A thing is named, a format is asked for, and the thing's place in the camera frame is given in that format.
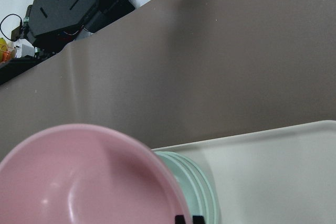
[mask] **white tray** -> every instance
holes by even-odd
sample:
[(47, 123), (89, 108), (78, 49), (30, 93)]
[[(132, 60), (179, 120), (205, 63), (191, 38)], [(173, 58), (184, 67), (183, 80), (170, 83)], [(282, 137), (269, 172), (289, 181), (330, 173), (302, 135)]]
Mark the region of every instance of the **white tray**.
[(223, 224), (336, 223), (336, 121), (158, 150), (200, 165), (215, 185)]

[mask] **pink bowl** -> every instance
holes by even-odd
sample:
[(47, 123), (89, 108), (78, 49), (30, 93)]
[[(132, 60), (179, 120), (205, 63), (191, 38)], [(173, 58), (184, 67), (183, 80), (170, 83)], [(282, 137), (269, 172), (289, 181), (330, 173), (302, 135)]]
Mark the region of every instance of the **pink bowl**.
[(0, 163), (0, 223), (191, 224), (174, 176), (142, 143), (100, 126), (39, 132)]

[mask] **wire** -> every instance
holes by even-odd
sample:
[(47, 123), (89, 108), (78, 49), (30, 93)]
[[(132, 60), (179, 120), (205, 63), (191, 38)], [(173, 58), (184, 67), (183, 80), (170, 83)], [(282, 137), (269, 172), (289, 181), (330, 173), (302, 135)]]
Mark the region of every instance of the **wire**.
[(22, 19), (21, 19), (21, 17), (20, 17), (19, 15), (15, 14), (15, 13), (11, 13), (11, 14), (8, 14), (6, 17), (4, 17), (4, 19), (0, 22), (0, 31), (1, 31), (2, 35), (3, 35), (6, 39), (8, 39), (8, 40), (10, 40), (10, 41), (12, 41), (12, 42), (15, 42), (16, 40), (12, 40), (12, 39), (8, 38), (8, 37), (4, 34), (4, 32), (2, 31), (2, 29), (1, 29), (1, 25), (2, 25), (3, 21), (5, 21), (6, 18), (8, 18), (9, 16), (12, 16), (12, 15), (17, 16), (17, 17), (20, 18), (20, 27), (22, 26)]

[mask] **cable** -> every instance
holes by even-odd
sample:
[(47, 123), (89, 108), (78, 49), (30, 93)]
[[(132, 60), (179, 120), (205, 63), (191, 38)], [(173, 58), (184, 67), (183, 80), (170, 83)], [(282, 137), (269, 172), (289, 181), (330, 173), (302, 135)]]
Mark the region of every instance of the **cable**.
[(5, 21), (6, 18), (8, 18), (9, 16), (12, 16), (12, 15), (17, 16), (17, 17), (20, 18), (20, 27), (22, 26), (22, 19), (21, 19), (21, 17), (20, 17), (19, 15), (15, 14), (15, 13), (11, 13), (11, 14), (8, 14), (6, 17), (4, 17), (4, 19), (0, 22), (0, 32), (2, 33), (2, 35), (3, 35), (6, 39), (8, 39), (8, 40), (10, 40), (10, 41), (12, 41), (12, 42), (15, 42), (16, 40), (12, 40), (12, 39), (8, 38), (8, 37), (4, 34), (4, 32), (2, 31), (2, 29), (1, 29), (1, 25), (2, 25), (3, 21)]

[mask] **brown table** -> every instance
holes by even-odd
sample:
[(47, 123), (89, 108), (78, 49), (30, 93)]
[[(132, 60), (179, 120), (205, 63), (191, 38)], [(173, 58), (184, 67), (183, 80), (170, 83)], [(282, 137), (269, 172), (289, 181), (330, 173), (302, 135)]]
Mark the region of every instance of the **brown table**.
[(150, 147), (336, 119), (336, 0), (152, 0), (0, 86), (0, 159), (104, 125)]

